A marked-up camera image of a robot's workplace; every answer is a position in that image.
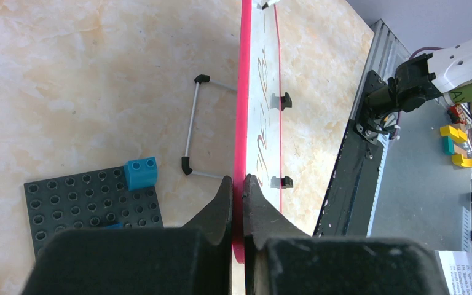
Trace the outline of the white marker pen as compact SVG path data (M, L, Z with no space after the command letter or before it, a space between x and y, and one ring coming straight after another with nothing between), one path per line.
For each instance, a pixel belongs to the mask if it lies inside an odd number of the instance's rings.
M276 3L278 3L280 0L266 0L265 3L261 6L262 10L265 10L268 7L274 6Z

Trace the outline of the pink framed whiteboard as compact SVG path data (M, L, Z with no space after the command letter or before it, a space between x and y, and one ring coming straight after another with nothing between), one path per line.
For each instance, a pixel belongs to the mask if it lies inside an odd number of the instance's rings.
M281 115L292 106L281 92L281 49L276 5L242 1L238 84L231 87L200 74L195 78L196 102L202 84L215 84L237 94L233 166L234 212L232 249L238 263L248 262L251 247L244 244L242 197L247 175L257 178L265 199L281 211L281 191L293 181L282 175Z

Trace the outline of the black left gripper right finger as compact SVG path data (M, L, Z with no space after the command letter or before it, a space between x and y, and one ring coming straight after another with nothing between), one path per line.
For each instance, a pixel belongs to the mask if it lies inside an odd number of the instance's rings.
M431 251L394 238L311 237L243 187L247 294L447 294Z

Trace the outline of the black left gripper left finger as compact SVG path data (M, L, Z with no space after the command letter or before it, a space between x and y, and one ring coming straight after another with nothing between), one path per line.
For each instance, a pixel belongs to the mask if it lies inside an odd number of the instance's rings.
M233 184L181 227L56 234L24 294L229 294Z

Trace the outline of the dark grey lego baseplate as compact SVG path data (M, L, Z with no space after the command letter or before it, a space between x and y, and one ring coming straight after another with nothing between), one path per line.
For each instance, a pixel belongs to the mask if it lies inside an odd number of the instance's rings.
M35 256L57 233L121 222L123 228L163 227L155 187L128 190L124 167L25 183Z

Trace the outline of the printed paper sheet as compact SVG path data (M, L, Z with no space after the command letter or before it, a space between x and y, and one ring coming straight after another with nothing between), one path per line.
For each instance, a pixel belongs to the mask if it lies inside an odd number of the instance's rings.
M472 295L472 252L435 251L450 294Z

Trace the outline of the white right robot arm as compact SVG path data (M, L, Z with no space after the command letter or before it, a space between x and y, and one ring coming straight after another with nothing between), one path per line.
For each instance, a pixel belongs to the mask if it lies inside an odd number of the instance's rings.
M411 112L441 96L450 105L472 101L472 39L409 59L389 86L393 111Z

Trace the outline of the small blue lego brick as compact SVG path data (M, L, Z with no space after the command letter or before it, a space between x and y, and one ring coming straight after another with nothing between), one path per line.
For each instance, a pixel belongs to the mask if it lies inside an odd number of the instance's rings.
M155 157L130 160L124 165L128 190L135 191L152 187L158 179L158 168Z

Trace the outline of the yellow toy block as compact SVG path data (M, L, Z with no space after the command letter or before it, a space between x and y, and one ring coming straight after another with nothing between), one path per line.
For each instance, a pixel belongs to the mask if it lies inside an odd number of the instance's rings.
M445 125L439 129L442 136L443 151L451 157L452 163L460 168L472 168L472 158L463 148L468 143L468 135L462 128Z

